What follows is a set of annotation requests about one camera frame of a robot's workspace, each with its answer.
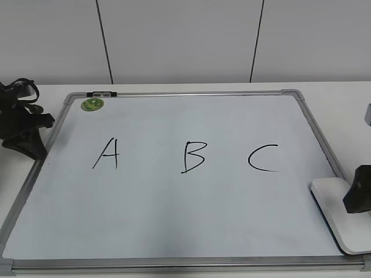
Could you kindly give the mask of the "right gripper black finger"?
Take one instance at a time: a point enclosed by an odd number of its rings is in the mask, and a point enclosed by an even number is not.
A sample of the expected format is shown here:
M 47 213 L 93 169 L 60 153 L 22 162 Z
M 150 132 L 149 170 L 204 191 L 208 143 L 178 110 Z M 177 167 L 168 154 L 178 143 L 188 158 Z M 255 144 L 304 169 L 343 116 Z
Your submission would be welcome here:
M 347 213 L 370 211 L 370 165 L 359 166 L 354 174 L 351 188 L 343 198 Z

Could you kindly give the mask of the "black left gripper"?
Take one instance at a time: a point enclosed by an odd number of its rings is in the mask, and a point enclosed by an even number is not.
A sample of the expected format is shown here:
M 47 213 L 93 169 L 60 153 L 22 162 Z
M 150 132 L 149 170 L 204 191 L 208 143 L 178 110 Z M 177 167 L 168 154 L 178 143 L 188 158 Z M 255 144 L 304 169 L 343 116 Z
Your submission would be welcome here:
M 51 128 L 54 117 L 45 114 L 35 100 L 19 100 L 22 87 L 1 89 L 1 139 L 2 146 L 22 153 L 34 160 L 43 160 L 47 150 L 38 128 Z

